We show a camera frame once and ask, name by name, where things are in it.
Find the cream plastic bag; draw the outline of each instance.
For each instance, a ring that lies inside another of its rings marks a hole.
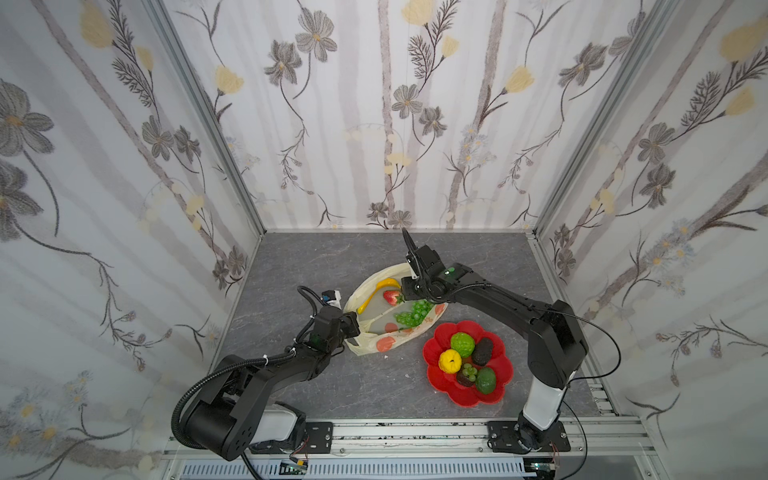
[[[357,288],[357,290],[355,290],[352,296],[349,297],[349,300],[347,300],[346,305],[344,306],[344,311],[352,312],[359,306],[363,305],[364,302],[368,300],[371,294],[376,290],[376,284],[378,282],[388,278],[394,278],[399,283],[400,279],[404,276],[411,276],[411,267],[407,263],[400,263],[399,265],[390,266],[384,270],[374,273],[373,275],[369,276],[366,281],[364,281]],[[376,300],[377,297],[381,295],[381,291],[376,292],[374,299]],[[445,308],[448,304],[441,303],[439,305],[434,305],[432,309],[429,310],[429,313],[424,318],[422,324],[419,326],[389,333],[375,332],[375,330],[377,330],[375,326],[381,326],[382,323],[387,323],[386,321],[388,319],[389,322],[387,325],[392,324],[396,327],[393,317],[394,312],[410,310],[410,305],[411,302],[405,302],[398,306],[390,306],[384,300],[381,300],[381,302],[376,305],[372,300],[366,308],[366,311],[358,317],[360,335],[353,339],[357,345],[351,343],[349,340],[346,340],[347,347],[357,356],[366,355],[368,353],[386,352],[396,348],[397,346],[400,346],[403,343],[408,342],[409,340],[414,339],[429,330],[432,325],[435,324],[437,319],[440,318],[443,312],[445,312]]]

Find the green avocado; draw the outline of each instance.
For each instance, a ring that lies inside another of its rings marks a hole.
[[[493,392],[496,390],[496,373],[488,367],[480,369],[477,379],[475,380],[475,386],[477,387],[478,392],[484,395]]]

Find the green fruit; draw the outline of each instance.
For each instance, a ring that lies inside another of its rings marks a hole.
[[[451,348],[458,352],[462,358],[467,358],[475,350],[475,340],[467,333],[458,332],[451,336]]]
[[[493,392],[496,390],[496,373],[488,367],[481,369],[477,374],[475,386],[477,387],[478,392],[484,395]]]

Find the yellow fruit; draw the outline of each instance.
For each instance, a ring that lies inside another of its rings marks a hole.
[[[455,350],[446,350],[440,354],[437,364],[445,373],[456,373],[462,369],[462,356]]]
[[[373,290],[373,293],[371,293],[371,296],[368,297],[368,300],[366,300],[366,302],[363,305],[357,307],[357,314],[358,315],[360,313],[363,313],[363,312],[366,311],[366,308],[368,307],[368,304],[371,303],[371,299],[373,298],[374,295],[376,295],[376,292],[378,292],[379,290],[381,290],[385,286],[393,286],[393,287],[395,287],[398,290],[400,289],[400,284],[398,283],[397,280],[395,280],[393,278],[387,278],[387,279],[384,279],[384,280],[378,282],[376,284],[376,289]]]

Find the plastic bag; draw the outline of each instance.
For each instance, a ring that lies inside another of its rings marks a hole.
[[[363,305],[376,290],[378,282],[393,278],[399,283],[401,278],[410,275],[411,267],[407,263],[390,266],[374,273],[357,287],[357,290],[349,297],[344,306],[344,312],[352,312]],[[352,341],[346,340],[347,347],[357,356],[386,352],[416,338],[429,330],[448,306],[447,303],[432,306],[432,309],[429,310],[429,313],[427,313],[424,321],[419,326],[390,331],[399,328],[394,314],[400,311],[410,311],[412,302],[391,306],[382,296],[383,291],[386,290],[392,290],[392,288],[383,288],[376,292],[376,295],[373,296],[365,311],[358,315],[357,321],[360,326],[360,335],[352,339]]]

